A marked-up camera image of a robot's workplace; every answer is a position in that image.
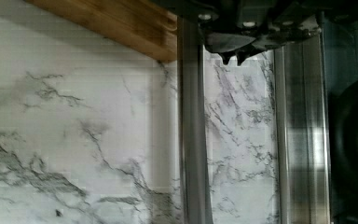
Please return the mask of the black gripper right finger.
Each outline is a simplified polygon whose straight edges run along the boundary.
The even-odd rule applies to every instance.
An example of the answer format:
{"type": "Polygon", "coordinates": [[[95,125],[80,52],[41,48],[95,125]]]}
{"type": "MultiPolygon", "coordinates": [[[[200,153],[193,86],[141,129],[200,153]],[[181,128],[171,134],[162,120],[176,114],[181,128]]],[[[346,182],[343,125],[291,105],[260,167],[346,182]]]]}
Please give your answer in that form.
{"type": "Polygon", "coordinates": [[[321,29],[295,29],[289,32],[277,32],[274,34],[261,35],[252,43],[245,45],[244,47],[241,47],[235,51],[237,66],[240,66],[246,59],[259,53],[279,49],[287,44],[303,42],[316,35],[319,35],[321,32],[321,29]]]}

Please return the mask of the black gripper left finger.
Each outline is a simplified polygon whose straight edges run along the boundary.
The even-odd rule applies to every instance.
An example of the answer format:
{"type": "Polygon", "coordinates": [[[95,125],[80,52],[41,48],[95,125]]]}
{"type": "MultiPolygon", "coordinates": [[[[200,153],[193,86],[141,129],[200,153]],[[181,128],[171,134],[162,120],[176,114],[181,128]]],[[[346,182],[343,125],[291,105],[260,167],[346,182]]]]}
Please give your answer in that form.
{"type": "Polygon", "coordinates": [[[252,44],[254,37],[247,35],[207,33],[203,35],[203,45],[210,52],[218,54],[224,65],[228,65],[230,59],[235,56],[237,65],[241,65],[249,56],[249,53],[241,52],[241,49],[252,44]]]}

